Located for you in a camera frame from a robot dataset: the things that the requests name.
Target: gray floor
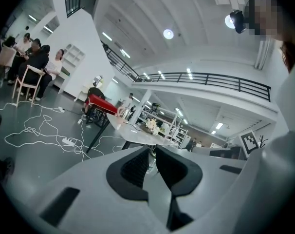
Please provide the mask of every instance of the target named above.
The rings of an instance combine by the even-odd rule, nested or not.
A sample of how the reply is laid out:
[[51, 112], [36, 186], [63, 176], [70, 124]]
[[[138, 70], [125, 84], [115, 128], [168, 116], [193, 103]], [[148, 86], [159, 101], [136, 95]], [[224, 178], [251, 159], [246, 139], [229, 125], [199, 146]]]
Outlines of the gray floor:
[[[15, 99], [11, 99], [13, 87], [10, 87], [4, 83], [0, 87], [0, 108], [3, 108], [7, 102], [16, 102]], [[67, 109], [72, 112], [66, 111], [63, 114], [53, 112], [49, 109], [43, 109], [43, 115], [50, 116], [53, 120], [50, 122], [58, 129], [58, 134], [61, 136], [81, 138], [81, 127], [77, 124], [81, 118], [82, 102], [74, 102], [73, 98], [67, 94], [58, 94], [57, 89], [53, 87], [47, 88], [45, 96], [41, 102], [36, 102], [42, 106], [50, 108]], [[36, 143], [34, 145], [24, 145], [20, 148], [16, 148], [7, 144], [4, 141], [4, 137], [11, 133], [19, 133], [24, 129], [23, 123], [27, 119], [40, 115], [41, 108], [39, 106], [30, 107], [30, 103], [20, 103], [16, 108], [13, 105], [7, 105], [6, 108], [0, 111], [2, 116], [2, 123], [0, 127], [0, 159], [4, 160], [7, 157], [12, 157], [15, 160], [15, 170], [12, 176], [9, 177], [5, 189], [7, 193], [11, 194], [14, 198], [25, 203], [30, 196], [46, 185], [49, 181], [53, 180], [75, 164], [82, 161], [82, 154], [75, 154], [73, 152], [65, 152], [60, 147], [54, 145], [45, 145], [43, 143]], [[26, 127], [36, 128], [39, 130], [41, 123], [43, 122], [43, 116], [29, 120], [26, 123]], [[84, 144], [89, 146], [94, 136], [99, 131], [99, 127], [95, 124], [83, 125], [83, 138]], [[45, 135], [55, 135], [56, 129], [44, 124], [41, 127], [41, 132]], [[119, 134], [109, 125], [102, 136], [120, 137]], [[58, 138], [58, 141], [62, 143], [62, 137]], [[46, 143], [57, 143], [55, 137], [37, 137], [33, 133], [22, 133], [18, 136], [8, 137], [7, 141], [15, 145], [22, 145], [26, 142], [34, 143], [36, 141], [43, 141]], [[121, 138], [109, 138], [104, 137], [101, 139], [101, 144], [98, 146], [98, 150], [102, 151], [105, 155], [112, 153], [112, 148], [116, 146], [123, 146], [125, 140]], [[115, 147], [114, 151], [118, 152], [121, 147]], [[90, 158], [101, 156], [102, 154], [91, 150], [88, 153]], [[144, 181], [144, 190], [149, 193], [149, 206], [151, 210], [157, 215], [159, 220], [166, 224], [168, 210], [171, 200], [171, 192], [164, 183], [161, 175], [157, 172], [157, 169], [148, 174]]]

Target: flower bouquet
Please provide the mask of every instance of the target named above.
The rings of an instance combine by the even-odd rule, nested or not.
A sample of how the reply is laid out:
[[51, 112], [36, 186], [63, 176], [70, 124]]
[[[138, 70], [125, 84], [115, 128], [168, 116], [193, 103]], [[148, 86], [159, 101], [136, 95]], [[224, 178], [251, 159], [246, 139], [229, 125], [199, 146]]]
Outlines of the flower bouquet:
[[146, 127], [150, 133], [153, 135], [157, 135], [159, 132], [159, 127], [156, 124], [156, 119], [147, 119], [146, 121]]

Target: white table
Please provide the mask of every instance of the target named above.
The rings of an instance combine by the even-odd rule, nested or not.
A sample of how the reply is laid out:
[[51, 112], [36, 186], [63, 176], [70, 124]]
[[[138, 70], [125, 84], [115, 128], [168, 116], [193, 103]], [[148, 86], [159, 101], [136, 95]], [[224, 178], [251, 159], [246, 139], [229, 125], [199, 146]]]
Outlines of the white table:
[[173, 145], [169, 140], [161, 137], [160, 135], [152, 135], [144, 132], [138, 125], [132, 126], [128, 123], [127, 120], [107, 114], [107, 122], [101, 127], [100, 131], [94, 137], [86, 153], [90, 151], [96, 141], [100, 138], [103, 131], [111, 123], [113, 128], [118, 131], [118, 133], [125, 139], [126, 143], [124, 144], [123, 149], [127, 149], [131, 143], [138, 143], [143, 145], [161, 145], [161, 146], [170, 146]]

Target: white ceiling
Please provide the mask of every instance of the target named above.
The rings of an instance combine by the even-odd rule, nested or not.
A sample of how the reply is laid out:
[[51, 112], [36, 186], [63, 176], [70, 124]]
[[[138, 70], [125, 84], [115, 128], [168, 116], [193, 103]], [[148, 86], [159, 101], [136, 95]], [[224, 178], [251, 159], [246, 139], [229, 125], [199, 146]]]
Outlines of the white ceiling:
[[[119, 53], [119, 47], [114, 42], [123, 47], [131, 56], [124, 58], [130, 66], [164, 52], [198, 46], [234, 47], [257, 53], [259, 39], [248, 32], [237, 34], [225, 25], [224, 18], [232, 10], [230, 1], [217, 4], [216, 0], [114, 0], [98, 33], [115, 52]], [[171, 29], [175, 37], [165, 39], [165, 29]]]
[[[189, 124], [208, 133], [215, 130], [216, 136], [220, 137], [230, 137], [258, 123], [264, 123], [247, 112], [238, 111], [234, 107], [225, 108], [217, 102], [207, 102], [198, 97], [154, 91], [149, 101], [159, 103], [161, 107], [171, 111], [179, 108]], [[224, 125], [216, 130], [219, 122]]]

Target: bottle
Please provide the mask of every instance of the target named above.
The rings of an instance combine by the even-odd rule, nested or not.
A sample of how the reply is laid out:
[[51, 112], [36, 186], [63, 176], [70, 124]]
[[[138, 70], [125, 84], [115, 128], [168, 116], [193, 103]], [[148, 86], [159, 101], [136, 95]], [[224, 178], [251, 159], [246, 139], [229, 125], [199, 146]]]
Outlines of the bottle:
[[148, 170], [146, 174], [149, 174], [153, 170], [155, 162], [156, 162], [156, 159], [154, 159], [154, 161], [148, 165]]

